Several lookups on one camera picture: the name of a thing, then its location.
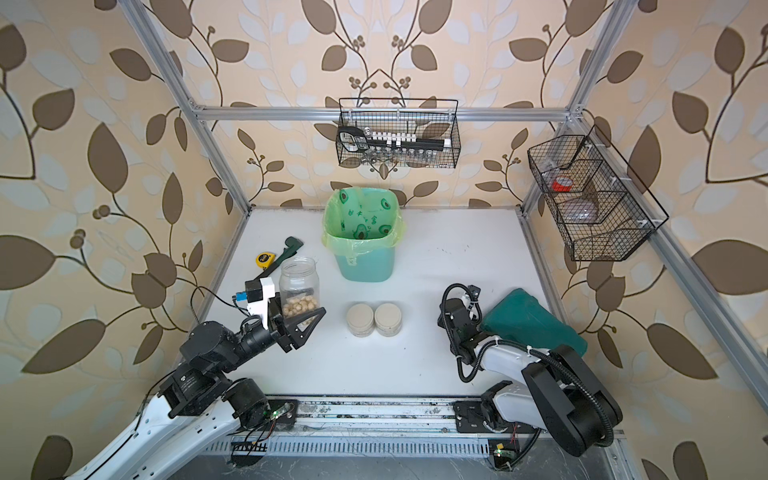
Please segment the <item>clear peanut jar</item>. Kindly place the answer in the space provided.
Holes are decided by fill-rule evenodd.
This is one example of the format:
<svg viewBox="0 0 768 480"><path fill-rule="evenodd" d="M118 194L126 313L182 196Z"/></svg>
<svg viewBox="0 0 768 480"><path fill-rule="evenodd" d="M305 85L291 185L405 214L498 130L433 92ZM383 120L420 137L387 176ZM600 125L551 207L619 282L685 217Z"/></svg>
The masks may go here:
<svg viewBox="0 0 768 480"><path fill-rule="evenodd" d="M310 312L320 306L319 276L316 262L308 257L293 257L281 266L279 279L281 308L285 318Z"/></svg>

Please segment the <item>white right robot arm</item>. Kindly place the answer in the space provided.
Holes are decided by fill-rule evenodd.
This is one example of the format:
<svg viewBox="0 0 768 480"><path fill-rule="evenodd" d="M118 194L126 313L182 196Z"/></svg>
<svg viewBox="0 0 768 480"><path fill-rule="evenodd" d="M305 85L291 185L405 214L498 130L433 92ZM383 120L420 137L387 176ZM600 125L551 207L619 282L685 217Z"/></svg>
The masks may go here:
<svg viewBox="0 0 768 480"><path fill-rule="evenodd" d="M484 428L506 433L525 424L536 434L548 432L574 457L611 446L623 412L585 363L585 341L521 288L489 312L481 309L480 292L475 285L449 285L437 324L463 383L482 371L503 378L481 396Z"/></svg>

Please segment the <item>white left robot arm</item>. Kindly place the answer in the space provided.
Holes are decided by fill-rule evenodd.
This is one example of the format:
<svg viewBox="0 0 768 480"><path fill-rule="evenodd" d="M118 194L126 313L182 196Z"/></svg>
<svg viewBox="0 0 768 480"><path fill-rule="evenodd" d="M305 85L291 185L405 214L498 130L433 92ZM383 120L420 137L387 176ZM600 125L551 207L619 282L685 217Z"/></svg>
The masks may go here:
<svg viewBox="0 0 768 480"><path fill-rule="evenodd" d="M229 375L272 346L301 348L325 314L320 307L286 320L270 308L267 320L249 317L238 332L215 321L196 326L180 348L182 363L154 388L137 419L74 478L166 479L223 437L272 433L292 422L297 401L272 405L253 379Z"/></svg>

